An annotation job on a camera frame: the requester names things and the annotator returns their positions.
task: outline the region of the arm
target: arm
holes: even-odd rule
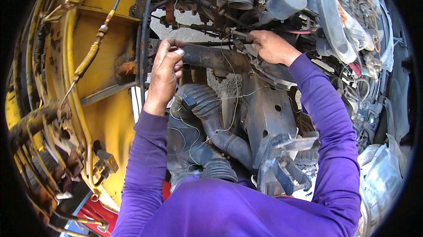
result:
[[[163,40],[157,50],[151,71],[149,95],[135,124],[121,210],[113,236],[138,236],[144,225],[163,203],[163,181],[166,174],[166,105],[175,94],[176,80],[181,77],[184,51],[174,48],[184,43]]]
[[[327,207],[352,236],[360,218],[360,167],[356,133],[329,79],[305,56],[270,31],[252,31],[253,47],[271,63],[283,63],[298,84],[301,103],[319,132],[319,171],[313,202]]]

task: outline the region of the person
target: person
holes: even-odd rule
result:
[[[320,134],[312,201],[272,198],[216,178],[186,178],[163,202],[165,109],[175,94],[184,55],[183,42],[165,39],[134,127],[121,210],[112,236],[326,237],[353,236],[357,231],[360,167],[356,133],[344,103],[329,79],[284,39],[270,31],[252,31],[249,37],[265,61],[289,67],[302,94],[301,103]]]

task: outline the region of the right hand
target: right hand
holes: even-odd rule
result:
[[[246,39],[266,62],[290,66],[301,52],[271,31],[251,31]]]
[[[175,94],[176,82],[182,76],[182,57],[185,54],[181,49],[183,41],[164,39],[157,49],[151,71],[151,82],[147,100],[143,110],[152,115],[164,116],[166,106]]]

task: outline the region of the purple sleeve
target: purple sleeve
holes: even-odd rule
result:
[[[141,111],[134,127],[121,210],[112,236],[138,236],[163,203],[168,119]]]
[[[329,208],[352,236],[357,230],[361,203],[356,132],[329,79],[306,55],[300,55],[289,72],[320,135],[319,171],[312,201]]]

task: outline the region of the purple long-sleeve shirt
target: purple long-sleeve shirt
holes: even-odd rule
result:
[[[356,133],[328,78],[303,54],[289,67],[320,134],[312,202],[272,198],[228,181],[185,179],[163,202],[167,117],[135,124],[112,236],[353,236],[360,218]]]

